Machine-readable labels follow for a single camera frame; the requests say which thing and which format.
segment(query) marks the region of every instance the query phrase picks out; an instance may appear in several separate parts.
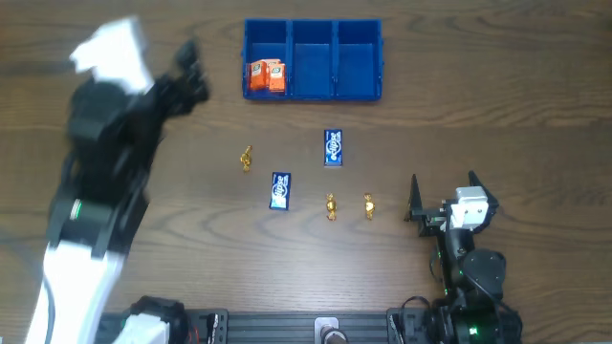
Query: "empty compartment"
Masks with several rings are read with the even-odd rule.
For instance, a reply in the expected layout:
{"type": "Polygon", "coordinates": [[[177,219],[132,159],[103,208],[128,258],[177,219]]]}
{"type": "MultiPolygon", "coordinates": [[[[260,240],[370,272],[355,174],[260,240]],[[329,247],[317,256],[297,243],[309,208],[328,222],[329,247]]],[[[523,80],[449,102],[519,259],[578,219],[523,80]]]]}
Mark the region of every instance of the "empty compartment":
{"type": "Polygon", "coordinates": [[[295,98],[332,96],[332,21],[296,20],[293,94],[295,98]]]}
{"type": "Polygon", "coordinates": [[[380,97],[379,30],[378,20],[339,21],[338,98],[380,97]]]}
{"type": "MultiPolygon", "coordinates": [[[[245,61],[251,64],[265,58],[279,58],[282,63],[287,59],[287,21],[259,20],[245,21],[245,61]]],[[[276,98],[286,93],[273,93],[268,90],[249,90],[249,73],[245,72],[245,97],[276,98]]]]}

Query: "blue tray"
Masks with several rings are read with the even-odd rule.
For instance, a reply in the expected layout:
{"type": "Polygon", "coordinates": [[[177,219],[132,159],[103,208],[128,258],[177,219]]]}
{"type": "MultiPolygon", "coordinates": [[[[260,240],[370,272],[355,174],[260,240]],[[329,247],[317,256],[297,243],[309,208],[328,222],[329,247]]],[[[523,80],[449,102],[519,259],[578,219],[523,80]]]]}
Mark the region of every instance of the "blue tray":
{"type": "Polygon", "coordinates": [[[383,91],[381,20],[246,19],[242,90],[252,100],[377,100],[383,91]],[[250,64],[285,63],[284,94],[249,90],[250,64]]]}

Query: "wood grain surface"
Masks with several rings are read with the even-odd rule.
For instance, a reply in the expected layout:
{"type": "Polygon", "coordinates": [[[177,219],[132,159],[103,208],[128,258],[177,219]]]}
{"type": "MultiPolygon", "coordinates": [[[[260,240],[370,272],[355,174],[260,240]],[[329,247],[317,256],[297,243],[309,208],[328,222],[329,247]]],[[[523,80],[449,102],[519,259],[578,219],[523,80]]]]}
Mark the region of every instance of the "wood grain surface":
{"type": "MultiPolygon", "coordinates": [[[[196,36],[211,100],[166,125],[151,205],[108,303],[151,294],[230,311],[386,310],[443,296],[434,244],[402,221],[409,179],[437,205],[474,169],[499,199],[479,247],[508,259],[524,342],[612,339],[612,6],[608,0],[0,2],[0,225],[39,262],[68,145],[68,62],[100,24],[141,17],[155,74],[196,36]],[[380,17],[376,103],[242,98],[246,17],[380,17]],[[322,167],[322,131],[345,161],[322,167]],[[253,145],[251,173],[239,162],[253,145]],[[268,209],[273,171],[291,210],[268,209]],[[334,192],[339,212],[325,215],[334,192]],[[376,202],[365,220],[363,193],[376,202]]],[[[39,279],[0,246],[0,336],[21,342],[39,279]]]]}

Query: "brown tabletop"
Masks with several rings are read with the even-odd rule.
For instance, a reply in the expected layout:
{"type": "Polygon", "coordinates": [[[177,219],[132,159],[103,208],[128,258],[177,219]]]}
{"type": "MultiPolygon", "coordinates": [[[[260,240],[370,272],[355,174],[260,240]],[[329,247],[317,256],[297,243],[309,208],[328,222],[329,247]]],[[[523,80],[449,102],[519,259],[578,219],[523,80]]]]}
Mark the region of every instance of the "brown tabletop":
{"type": "MultiPolygon", "coordinates": [[[[0,4],[0,225],[39,261],[68,151],[68,55],[138,14],[165,70],[199,38],[208,103],[165,129],[151,205],[107,310],[142,295],[230,311],[386,310],[444,292],[434,241],[403,222],[410,176],[437,206],[473,169],[501,207],[478,247],[508,259],[504,300],[524,341],[612,338],[612,7],[606,0],[21,1],[0,4]],[[375,103],[256,103],[241,92],[245,17],[382,19],[375,103]],[[344,166],[322,166],[323,129],[344,166]],[[239,161],[253,146],[251,173],[239,161]],[[291,209],[271,211],[271,174],[291,209]],[[326,219],[334,192],[338,220],[326,219]],[[376,202],[365,219],[363,193],[376,202]]],[[[39,290],[0,248],[0,336],[24,337],[39,290]]]]}

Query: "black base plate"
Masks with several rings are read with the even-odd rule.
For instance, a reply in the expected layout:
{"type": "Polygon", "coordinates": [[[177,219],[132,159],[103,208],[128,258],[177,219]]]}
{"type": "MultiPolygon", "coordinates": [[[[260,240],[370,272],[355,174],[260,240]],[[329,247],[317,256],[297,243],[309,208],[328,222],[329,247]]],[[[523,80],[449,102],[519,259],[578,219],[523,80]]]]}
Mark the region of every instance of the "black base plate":
{"type": "MultiPolygon", "coordinates": [[[[296,344],[315,343],[315,319],[336,317],[339,327],[346,332],[349,342],[360,344],[400,344],[392,329],[389,316],[400,309],[387,312],[232,312],[227,310],[189,310],[191,324],[198,329],[199,340],[207,343],[207,317],[219,314],[219,325],[214,344],[296,344]]],[[[421,326],[424,310],[406,308],[405,344],[429,344],[421,326]]],[[[119,335],[127,313],[107,313],[100,320],[97,344],[111,344],[119,335]]]]}

